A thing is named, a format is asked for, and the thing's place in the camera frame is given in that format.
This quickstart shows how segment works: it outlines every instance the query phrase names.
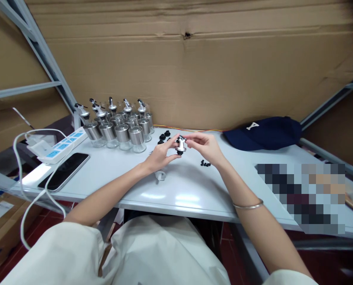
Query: woman's left hand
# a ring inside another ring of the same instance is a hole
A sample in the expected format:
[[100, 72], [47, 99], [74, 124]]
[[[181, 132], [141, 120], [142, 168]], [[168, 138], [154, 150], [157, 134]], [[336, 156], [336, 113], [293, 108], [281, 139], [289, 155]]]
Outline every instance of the woman's left hand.
[[171, 156], [167, 156], [167, 151], [169, 148], [175, 148], [178, 146], [178, 143], [175, 141], [179, 137], [179, 134], [176, 134], [173, 136], [171, 139], [166, 141], [163, 144], [158, 144], [151, 155], [141, 163], [141, 166], [144, 167], [149, 173], [156, 172], [157, 170], [160, 170], [164, 168], [167, 164], [172, 162], [173, 160], [177, 158], [181, 158], [180, 155], [173, 154]]

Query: smartphone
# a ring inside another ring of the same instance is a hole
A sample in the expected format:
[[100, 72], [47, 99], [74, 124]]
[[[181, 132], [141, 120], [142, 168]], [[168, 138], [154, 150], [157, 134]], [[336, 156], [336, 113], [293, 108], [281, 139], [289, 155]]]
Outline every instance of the smartphone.
[[[51, 178], [47, 189], [52, 192], [59, 191], [63, 186], [75, 175], [76, 172], [87, 162], [89, 159], [88, 154], [74, 153], [65, 162], [63, 162], [56, 170], [54, 176]], [[38, 187], [45, 188], [47, 180], [50, 175], [47, 176]]]

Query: hand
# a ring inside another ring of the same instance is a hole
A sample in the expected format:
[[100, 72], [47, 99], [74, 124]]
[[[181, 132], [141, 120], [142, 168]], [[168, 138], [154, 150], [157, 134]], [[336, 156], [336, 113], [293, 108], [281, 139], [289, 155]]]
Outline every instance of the hand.
[[178, 146], [178, 143], [175, 142], [178, 137], [179, 134], [176, 134], [167, 142], [157, 145], [154, 148], [152, 154], [149, 155], [149, 157], [144, 162], [142, 162], [142, 166], [145, 167], [149, 173], [152, 173], [164, 168], [174, 159], [181, 158], [181, 156], [177, 154], [166, 156], [169, 148], [175, 148]]
[[215, 167], [220, 162], [225, 161], [225, 157], [221, 152], [214, 135], [196, 132], [190, 135], [185, 135], [184, 137], [186, 139], [186, 144], [189, 148], [196, 149], [206, 160], [208, 160]]

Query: floor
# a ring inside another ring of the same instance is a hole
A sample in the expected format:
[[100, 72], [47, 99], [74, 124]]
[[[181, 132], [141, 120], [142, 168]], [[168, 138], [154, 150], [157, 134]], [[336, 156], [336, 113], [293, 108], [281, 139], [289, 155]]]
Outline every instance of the floor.
[[[69, 207], [72, 205], [68, 202], [62, 203]], [[44, 209], [25, 234], [28, 244], [33, 246], [47, 229], [60, 223], [62, 219], [62, 215]], [[320, 238], [319, 236], [307, 237], [299, 232], [287, 231], [287, 233], [292, 240]], [[249, 285], [243, 261], [237, 252], [228, 223], [224, 223], [223, 226], [220, 251], [222, 263], [228, 272], [231, 285]], [[4, 264], [0, 266], [0, 282], [26, 253], [27, 250], [20, 242]], [[353, 252], [300, 251], [299, 254], [318, 284], [353, 284]]]

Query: navy baseball cap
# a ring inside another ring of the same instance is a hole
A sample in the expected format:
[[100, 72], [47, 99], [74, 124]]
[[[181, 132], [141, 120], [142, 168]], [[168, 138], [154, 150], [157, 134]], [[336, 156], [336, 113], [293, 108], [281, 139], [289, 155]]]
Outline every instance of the navy baseball cap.
[[229, 143], [239, 150], [278, 150], [299, 142], [302, 127], [290, 117], [271, 117], [225, 131]]

